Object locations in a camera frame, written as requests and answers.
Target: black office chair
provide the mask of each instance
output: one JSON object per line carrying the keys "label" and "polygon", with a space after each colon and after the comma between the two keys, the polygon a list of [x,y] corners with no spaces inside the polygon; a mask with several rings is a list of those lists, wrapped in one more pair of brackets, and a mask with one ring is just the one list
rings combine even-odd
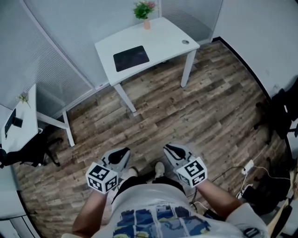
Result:
{"label": "black office chair", "polygon": [[281,139],[285,139],[289,132],[294,132],[298,136],[298,124],[295,129],[290,129],[292,121],[298,118],[298,78],[294,85],[288,90],[281,89],[269,103],[262,104],[258,102],[257,108],[260,108],[264,115],[261,120],[254,125],[256,130],[260,125],[268,124],[269,139],[266,143],[269,145],[272,139],[273,131],[276,131]]}
{"label": "black office chair", "polygon": [[49,150],[49,147],[58,141],[62,142],[63,140],[62,138],[56,138],[48,142],[46,136],[41,133],[34,136],[33,139],[31,139],[20,151],[6,153],[5,150],[0,149],[0,168],[18,162],[21,162],[20,164],[27,164],[27,162],[29,162],[32,163],[30,165],[33,167],[46,165],[44,161],[45,154],[47,154],[53,163],[59,167],[60,163],[57,163],[54,160],[52,153]]}

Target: white t-shirt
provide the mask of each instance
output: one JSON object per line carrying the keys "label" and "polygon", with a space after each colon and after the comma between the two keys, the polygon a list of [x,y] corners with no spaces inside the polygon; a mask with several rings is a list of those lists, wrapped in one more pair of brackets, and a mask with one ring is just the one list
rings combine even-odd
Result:
{"label": "white t-shirt", "polygon": [[[237,208],[226,220],[199,215],[182,191],[166,184],[133,186],[116,197],[109,224],[93,238],[239,238],[244,231],[253,238],[268,238],[265,223],[249,204]],[[64,234],[62,238],[76,238]]]}

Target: leg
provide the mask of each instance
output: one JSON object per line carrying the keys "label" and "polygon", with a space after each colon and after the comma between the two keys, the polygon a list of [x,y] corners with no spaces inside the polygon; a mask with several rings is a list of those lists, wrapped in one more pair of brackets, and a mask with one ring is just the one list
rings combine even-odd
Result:
{"label": "leg", "polygon": [[267,113],[267,109],[265,108],[265,106],[262,103],[258,102],[256,104],[256,107],[260,108],[264,113]]}
{"label": "leg", "polygon": [[156,178],[155,180],[152,181],[152,183],[153,184],[168,184],[168,185],[176,187],[177,189],[181,190],[185,194],[185,191],[184,191],[182,185],[168,177],[162,176],[162,177]]}
{"label": "leg", "polygon": [[180,84],[181,87],[185,87],[187,84],[188,77],[190,75],[190,70],[194,63],[195,55],[196,55],[196,50],[189,52],[187,55],[185,67],[184,67],[184,71],[183,71],[183,76],[182,76],[182,80],[181,80],[181,84]]}
{"label": "leg", "polygon": [[75,145],[75,142],[74,142],[74,138],[73,138],[73,135],[71,133],[71,130],[70,130],[70,126],[69,126],[69,122],[68,122],[66,111],[64,111],[62,114],[63,114],[64,123],[67,126],[66,133],[67,133],[67,136],[68,136],[68,140],[69,140],[70,146],[74,146]]}
{"label": "leg", "polygon": [[71,146],[74,146],[75,145],[75,142],[74,142],[74,139],[73,139],[73,136],[71,134],[71,130],[70,130],[70,127],[69,127],[69,122],[68,122],[68,119],[67,119],[67,114],[66,114],[66,111],[64,111],[62,114],[63,114],[63,119],[64,119],[64,122],[60,122],[58,120],[55,120],[54,118],[51,118],[47,115],[44,115],[40,112],[36,112],[37,114],[37,119],[40,120],[40,121],[43,121],[43,122],[46,122],[48,124],[51,124],[53,126],[56,126],[56,127],[59,127],[59,128],[62,128],[62,129],[65,129],[66,132],[67,132],[67,136],[68,136],[68,140],[69,140],[69,143]]}
{"label": "leg", "polygon": [[49,149],[46,149],[45,153],[50,157],[50,159],[52,160],[52,162],[53,162],[57,167],[60,166],[60,163],[57,163],[57,162],[54,160],[54,158],[53,158],[53,156],[52,156],[52,153],[50,152]]}
{"label": "leg", "polygon": [[130,108],[130,110],[132,112],[136,112],[135,106],[131,103],[130,99],[128,98],[128,96],[126,95],[125,91],[123,90],[123,88],[121,87],[120,84],[116,84],[114,86],[114,89],[119,93],[120,97],[124,100],[124,102],[126,103],[126,105]]}
{"label": "leg", "polygon": [[153,180],[152,183],[153,184],[168,184],[168,185],[178,188],[185,194],[182,185],[170,178],[165,177],[164,172],[165,172],[165,168],[164,168],[163,163],[157,162],[157,164],[155,165],[156,176],[155,176],[155,180]]}
{"label": "leg", "polygon": [[115,200],[115,198],[122,192],[124,192],[125,190],[127,190],[130,187],[136,186],[136,185],[141,185],[141,184],[146,184],[145,181],[143,181],[143,179],[138,178],[137,176],[137,170],[134,168],[130,168],[129,169],[129,178],[127,180],[125,180],[123,182],[123,184],[120,186],[117,194],[115,195],[113,202]]}
{"label": "leg", "polygon": [[53,144],[55,144],[57,142],[62,142],[62,141],[63,141],[63,139],[59,137],[59,138],[56,138],[56,139],[53,139],[53,140],[49,141],[47,143],[47,146],[50,147],[51,145],[53,145]]}
{"label": "leg", "polygon": [[266,123],[267,123],[266,117],[262,117],[261,120],[253,126],[253,128],[256,130],[260,125],[264,125]]}

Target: white wall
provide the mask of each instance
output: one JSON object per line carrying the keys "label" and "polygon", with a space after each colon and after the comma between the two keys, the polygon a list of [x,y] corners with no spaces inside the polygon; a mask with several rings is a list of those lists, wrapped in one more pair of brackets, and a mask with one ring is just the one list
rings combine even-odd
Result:
{"label": "white wall", "polygon": [[27,216],[10,219],[11,224],[14,226],[18,235],[23,238],[39,238],[40,236],[33,228]]}
{"label": "white wall", "polygon": [[4,238],[20,238],[9,220],[0,221],[0,235]]}
{"label": "white wall", "polygon": [[17,191],[0,191],[0,218],[25,215]]}
{"label": "white wall", "polygon": [[[295,0],[223,0],[213,38],[218,36],[245,60],[270,96],[298,76]],[[292,133],[288,138],[295,157],[298,139]]]}
{"label": "white wall", "polygon": [[18,183],[11,166],[0,169],[0,192],[16,191]]}

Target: desk leg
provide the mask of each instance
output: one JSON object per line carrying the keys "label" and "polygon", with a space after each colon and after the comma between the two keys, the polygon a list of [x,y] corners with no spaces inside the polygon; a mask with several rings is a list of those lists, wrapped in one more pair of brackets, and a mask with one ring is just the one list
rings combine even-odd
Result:
{"label": "desk leg", "polygon": [[62,129],[65,129],[66,130],[66,133],[67,133],[67,136],[68,136],[68,140],[69,140],[69,143],[71,146],[74,146],[75,145],[75,142],[74,142],[74,139],[73,139],[73,135],[71,133],[71,130],[70,130],[70,126],[69,126],[69,122],[68,122],[68,118],[67,118],[67,114],[66,114],[66,111],[64,111],[62,114],[63,114],[63,119],[64,119],[64,122],[60,122],[58,120],[55,120],[54,118],[51,118],[47,115],[44,115],[40,112],[36,112],[37,113],[37,119],[40,120],[40,121],[43,121],[45,123],[48,123],[48,124],[51,124],[53,126],[56,126],[56,127],[59,127],[59,128],[62,128]]}
{"label": "desk leg", "polygon": [[131,103],[130,99],[128,98],[127,94],[123,90],[120,84],[116,84],[114,86],[115,90],[119,93],[120,97],[124,100],[126,105],[130,108],[132,112],[136,112],[135,106]]}
{"label": "desk leg", "polygon": [[190,75],[190,70],[194,63],[195,55],[196,55],[196,50],[189,52],[187,55],[185,67],[184,67],[184,71],[183,71],[183,76],[182,76],[182,80],[181,80],[181,84],[180,84],[181,87],[185,87],[187,84],[187,81],[188,81],[188,78]]}

